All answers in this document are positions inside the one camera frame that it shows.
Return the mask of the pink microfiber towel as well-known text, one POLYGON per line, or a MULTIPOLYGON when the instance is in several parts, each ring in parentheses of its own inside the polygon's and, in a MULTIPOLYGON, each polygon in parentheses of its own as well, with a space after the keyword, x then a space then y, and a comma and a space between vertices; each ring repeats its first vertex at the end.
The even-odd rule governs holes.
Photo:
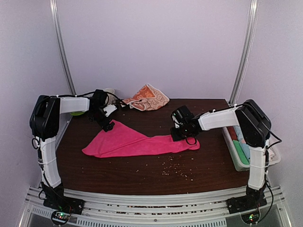
POLYGON ((185 150, 198 150, 200 144, 194 138, 173 141, 171 135, 147 137, 144 134, 113 121, 113 129, 100 131, 82 153, 98 158, 133 157, 179 153, 185 150))

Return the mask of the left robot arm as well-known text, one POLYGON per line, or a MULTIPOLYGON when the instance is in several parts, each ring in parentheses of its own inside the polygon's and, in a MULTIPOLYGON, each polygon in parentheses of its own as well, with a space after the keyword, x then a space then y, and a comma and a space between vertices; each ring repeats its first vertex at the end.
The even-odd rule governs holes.
POLYGON ((63 212, 81 214, 84 200, 64 195, 64 186, 59 176, 56 160, 56 137, 63 114, 88 113, 103 131, 110 131, 114 123, 110 114, 117 110, 113 103, 117 97, 97 89, 82 95, 40 95, 30 117, 32 146, 37 150, 41 169, 41 186, 45 194, 43 205, 63 212))

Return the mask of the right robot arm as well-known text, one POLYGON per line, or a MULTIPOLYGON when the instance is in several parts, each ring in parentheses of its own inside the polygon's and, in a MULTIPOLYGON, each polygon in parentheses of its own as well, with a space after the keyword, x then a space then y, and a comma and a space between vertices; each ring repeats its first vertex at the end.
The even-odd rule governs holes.
POLYGON ((229 213, 257 209, 267 204, 264 190, 269 165, 271 121, 252 99, 243 104, 194 115, 184 105, 171 114, 173 141, 195 138, 200 132, 239 126, 250 151, 250 174, 246 194, 226 201, 229 213))

